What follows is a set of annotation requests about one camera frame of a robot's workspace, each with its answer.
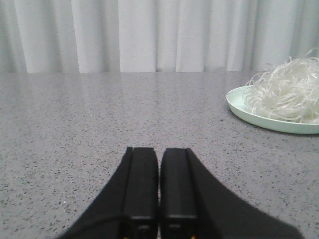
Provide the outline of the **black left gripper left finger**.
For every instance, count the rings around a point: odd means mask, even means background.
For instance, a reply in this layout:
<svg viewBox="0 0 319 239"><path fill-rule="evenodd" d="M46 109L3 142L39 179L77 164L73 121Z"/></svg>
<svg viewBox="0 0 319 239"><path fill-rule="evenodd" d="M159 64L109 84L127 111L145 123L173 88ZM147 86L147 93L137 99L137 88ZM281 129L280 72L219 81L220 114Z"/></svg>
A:
<svg viewBox="0 0 319 239"><path fill-rule="evenodd" d="M153 148L128 147L109 182L61 239L155 239L158 160Z"/></svg>

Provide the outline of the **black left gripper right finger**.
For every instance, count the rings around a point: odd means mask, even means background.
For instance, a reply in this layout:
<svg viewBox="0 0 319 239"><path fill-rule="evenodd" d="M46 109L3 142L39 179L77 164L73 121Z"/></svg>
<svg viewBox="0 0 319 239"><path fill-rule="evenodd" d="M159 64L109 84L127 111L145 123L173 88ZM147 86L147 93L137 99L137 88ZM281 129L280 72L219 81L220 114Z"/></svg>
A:
<svg viewBox="0 0 319 239"><path fill-rule="evenodd" d="M187 148L165 150L160 171L163 239L301 239L302 234L231 192Z"/></svg>

